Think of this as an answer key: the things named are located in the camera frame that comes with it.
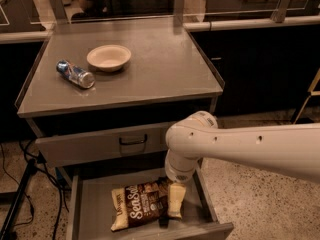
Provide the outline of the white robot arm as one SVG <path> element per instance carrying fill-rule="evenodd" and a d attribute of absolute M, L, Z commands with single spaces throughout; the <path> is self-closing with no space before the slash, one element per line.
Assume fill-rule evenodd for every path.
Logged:
<path fill-rule="evenodd" d="M 165 172 L 174 182 L 188 182 L 202 158 L 320 181 L 320 124 L 222 129 L 216 118 L 198 111 L 166 132 Z"/>

